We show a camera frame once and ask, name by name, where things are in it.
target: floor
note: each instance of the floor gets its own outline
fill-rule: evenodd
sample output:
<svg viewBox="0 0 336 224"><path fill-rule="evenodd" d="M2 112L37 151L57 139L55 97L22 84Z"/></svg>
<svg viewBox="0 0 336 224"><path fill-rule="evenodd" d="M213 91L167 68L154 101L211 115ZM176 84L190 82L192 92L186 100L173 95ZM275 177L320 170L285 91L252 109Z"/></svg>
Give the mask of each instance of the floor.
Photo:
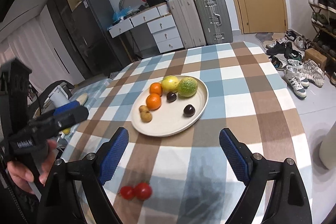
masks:
<svg viewBox="0 0 336 224"><path fill-rule="evenodd" d="M282 36L282 33L269 33L264 36L264 39L279 39ZM234 42L240 41L251 42L261 48L264 48L267 43L265 41L263 45L255 34L234 36ZM297 98L292 90L288 89L307 135L313 170L312 217L314 224L320 224L336 203L336 170L327 170L318 157L318 148L322 138L336 120L336 87L326 77L322 88L310 84L304 100Z"/></svg>

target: oval plate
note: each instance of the oval plate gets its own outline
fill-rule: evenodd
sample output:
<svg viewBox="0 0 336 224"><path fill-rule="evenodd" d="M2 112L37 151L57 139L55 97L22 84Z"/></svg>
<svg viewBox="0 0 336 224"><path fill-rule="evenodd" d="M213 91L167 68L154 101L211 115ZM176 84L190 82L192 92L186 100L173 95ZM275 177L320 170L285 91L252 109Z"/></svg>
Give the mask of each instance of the oval plate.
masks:
<svg viewBox="0 0 336 224"><path fill-rule="evenodd" d="M188 75L176 75L181 80ZM133 127L140 133L153 137L167 137L177 134L196 122L202 115L209 99L207 86L203 81L193 77L198 82L198 89L194 96L181 98L177 96L176 101L167 102L166 95L161 97L162 105L159 109L152 110L153 119L150 122L143 122L140 118L139 106L146 105L146 98L149 95L149 88L143 91L135 100L131 109L131 122ZM195 114L191 117L184 117L183 110L186 105L195 107Z"/></svg>

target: suitcase handle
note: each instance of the suitcase handle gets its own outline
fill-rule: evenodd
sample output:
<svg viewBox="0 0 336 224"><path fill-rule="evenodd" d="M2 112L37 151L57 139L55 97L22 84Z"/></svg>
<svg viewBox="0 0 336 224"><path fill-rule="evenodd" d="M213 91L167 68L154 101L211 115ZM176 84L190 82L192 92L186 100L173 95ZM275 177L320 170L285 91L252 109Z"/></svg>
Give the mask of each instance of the suitcase handle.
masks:
<svg viewBox="0 0 336 224"><path fill-rule="evenodd" d="M217 26L219 27L220 25L222 25L221 15L218 15L218 14L215 14L215 13L214 13L214 16L218 17L219 24L217 24Z"/></svg>

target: gray suitcase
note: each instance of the gray suitcase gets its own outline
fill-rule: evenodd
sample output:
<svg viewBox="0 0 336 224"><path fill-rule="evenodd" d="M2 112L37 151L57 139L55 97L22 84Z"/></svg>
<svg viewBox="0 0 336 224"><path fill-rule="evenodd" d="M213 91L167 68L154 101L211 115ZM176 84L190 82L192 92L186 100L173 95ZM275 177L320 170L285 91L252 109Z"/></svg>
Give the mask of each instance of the gray suitcase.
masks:
<svg viewBox="0 0 336 224"><path fill-rule="evenodd" d="M169 0L177 30L185 48L205 46L205 37L194 0Z"/></svg>
<svg viewBox="0 0 336 224"><path fill-rule="evenodd" d="M195 0L208 45L233 42L225 0Z"/></svg>

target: dark purple fruit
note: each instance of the dark purple fruit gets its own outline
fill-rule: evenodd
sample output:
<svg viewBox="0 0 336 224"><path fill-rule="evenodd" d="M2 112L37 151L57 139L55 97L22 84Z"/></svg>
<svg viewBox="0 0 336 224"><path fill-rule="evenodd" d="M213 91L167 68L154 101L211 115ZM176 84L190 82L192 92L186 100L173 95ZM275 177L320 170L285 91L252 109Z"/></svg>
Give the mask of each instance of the dark purple fruit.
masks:
<svg viewBox="0 0 336 224"><path fill-rule="evenodd" d="M184 108L183 113L186 117L191 117L192 115L195 114L195 108L192 105L187 105Z"/></svg>
<svg viewBox="0 0 336 224"><path fill-rule="evenodd" d="M167 93L167 101L169 103L174 102L176 100L176 98L177 98L177 96L176 96L175 93L173 93L171 91Z"/></svg>

